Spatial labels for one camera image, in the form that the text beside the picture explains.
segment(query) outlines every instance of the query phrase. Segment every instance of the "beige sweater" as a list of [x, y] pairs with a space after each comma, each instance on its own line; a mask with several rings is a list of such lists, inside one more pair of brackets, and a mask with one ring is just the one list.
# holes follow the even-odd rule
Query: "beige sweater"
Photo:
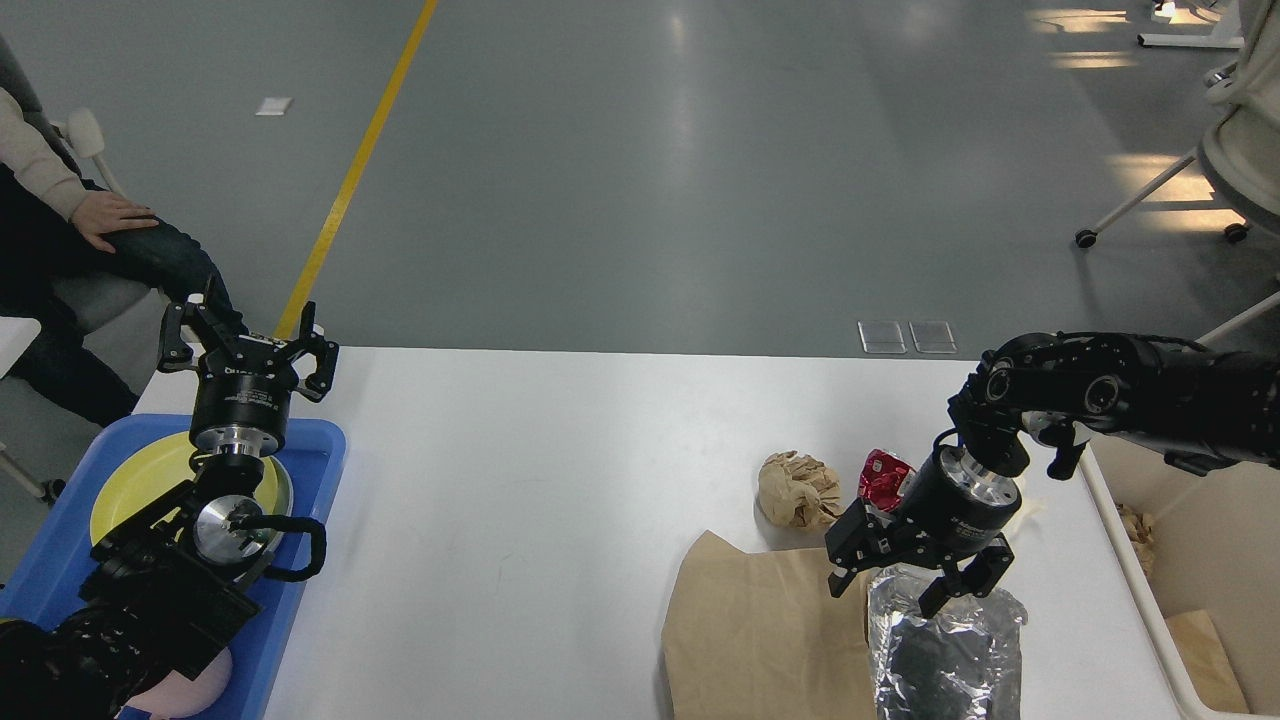
[[45, 142], [40, 131], [22, 119], [22, 106], [0, 88], [0, 163], [8, 165], [27, 192], [41, 199], [63, 217], [72, 213], [88, 196], [76, 173]]

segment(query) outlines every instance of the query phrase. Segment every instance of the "brown paper bag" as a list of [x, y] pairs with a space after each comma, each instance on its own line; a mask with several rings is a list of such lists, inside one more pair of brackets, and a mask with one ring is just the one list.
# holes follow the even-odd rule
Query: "brown paper bag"
[[1248, 712], [1244, 693], [1235, 680], [1235, 673], [1226, 659], [1226, 648], [1217, 637], [1213, 620], [1203, 610], [1193, 610], [1167, 618], [1169, 634], [1174, 637], [1178, 655], [1183, 657], [1187, 674], [1201, 702], [1222, 712]]
[[713, 533], [676, 578], [662, 650], [677, 720], [874, 720], [863, 593], [818, 548], [748, 555]]

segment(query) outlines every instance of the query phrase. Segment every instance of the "white table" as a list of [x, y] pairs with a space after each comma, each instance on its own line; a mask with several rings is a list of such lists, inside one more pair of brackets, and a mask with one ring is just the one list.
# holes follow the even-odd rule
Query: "white table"
[[[40, 320], [33, 318], [10, 318], [0, 315], [0, 378], [13, 368], [13, 364], [27, 351], [31, 341], [40, 334]], [[0, 442], [0, 470], [22, 486], [32, 497], [42, 498], [45, 488], [14, 460], [4, 442]]]
[[31, 341], [40, 334], [40, 322], [32, 318], [0, 315], [0, 378], [22, 357]]
[[[873, 447], [918, 462], [972, 365], [346, 347], [333, 393], [293, 404], [349, 455], [266, 717], [667, 716], [694, 539], [820, 543], [755, 510], [764, 457], [813, 454], [846, 488]], [[156, 375], [137, 411], [189, 413], [195, 379]], [[1085, 487], [1032, 456], [1048, 510], [1004, 582], [1030, 615], [1023, 716], [1176, 717]]]

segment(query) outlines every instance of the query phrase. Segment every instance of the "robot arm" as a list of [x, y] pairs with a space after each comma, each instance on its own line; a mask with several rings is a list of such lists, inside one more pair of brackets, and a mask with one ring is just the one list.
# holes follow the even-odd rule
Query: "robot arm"
[[[324, 525], [268, 515], [253, 500], [262, 459], [284, 447], [289, 400], [320, 401], [333, 386], [338, 345], [302, 314], [284, 342], [237, 336], [200, 296], [169, 306], [160, 372], [196, 370], [200, 384], [189, 439], [192, 479], [177, 484], [109, 532], [90, 556], [99, 562], [79, 588], [86, 601], [52, 632], [0, 619], [0, 697], [27, 717], [114, 717], [128, 698], [170, 670], [195, 679], [261, 611], [246, 593], [260, 578], [301, 582], [325, 560]], [[180, 337], [192, 329], [196, 359]], [[292, 364], [314, 355], [300, 380]], [[276, 568], [276, 533], [305, 533], [306, 568]]]
[[[901, 505], [887, 515], [858, 500], [828, 530], [832, 594], [897, 562], [942, 570], [920, 597], [925, 618], [951, 597], [989, 593], [1014, 559], [1000, 529], [1021, 506], [1010, 478], [1030, 464], [1019, 433], [1056, 450], [1047, 474], [1060, 480], [1096, 433], [1198, 475], [1242, 460], [1280, 466], [1277, 395], [1276, 357], [1152, 336], [1018, 337], [984, 352], [947, 401], [955, 429], [904, 484]], [[945, 445], [951, 434], [956, 445]]]

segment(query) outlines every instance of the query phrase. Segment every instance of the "office chair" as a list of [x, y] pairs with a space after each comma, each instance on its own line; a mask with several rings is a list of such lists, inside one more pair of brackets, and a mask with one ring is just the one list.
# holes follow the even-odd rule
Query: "office chair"
[[[1132, 210], [1192, 163], [1199, 163], [1213, 191], [1239, 213], [1245, 223], [1222, 229], [1228, 242], [1240, 242], [1251, 227], [1280, 234], [1280, 9], [1266, 0], [1236, 61], [1206, 77], [1210, 102], [1222, 105], [1222, 119], [1204, 133], [1199, 145], [1143, 186], [1134, 197], [1093, 225], [1075, 233], [1075, 245], [1091, 247], [1098, 233]], [[1213, 342], [1271, 307], [1280, 306], [1280, 292], [1231, 318], [1201, 338]]]

